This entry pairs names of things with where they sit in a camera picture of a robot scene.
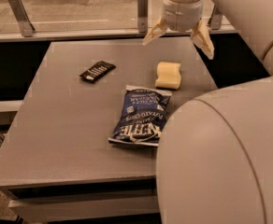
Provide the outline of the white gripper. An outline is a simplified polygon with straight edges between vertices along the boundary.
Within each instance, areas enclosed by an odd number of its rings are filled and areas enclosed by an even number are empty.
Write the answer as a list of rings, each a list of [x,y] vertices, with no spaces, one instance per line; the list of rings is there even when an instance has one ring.
[[[172,31],[185,32],[192,30],[192,42],[212,60],[214,58],[214,46],[209,36],[208,27],[201,20],[203,13],[203,0],[196,2],[163,1],[162,15],[147,32],[142,40],[142,45],[148,45],[166,33],[167,28]]]

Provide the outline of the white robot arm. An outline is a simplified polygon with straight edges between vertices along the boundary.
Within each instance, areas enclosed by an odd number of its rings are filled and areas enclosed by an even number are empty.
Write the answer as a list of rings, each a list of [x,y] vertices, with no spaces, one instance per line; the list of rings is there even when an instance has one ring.
[[[186,31],[202,0],[165,0]],[[163,224],[273,224],[273,0],[212,0],[269,73],[205,93],[167,122],[156,158]]]

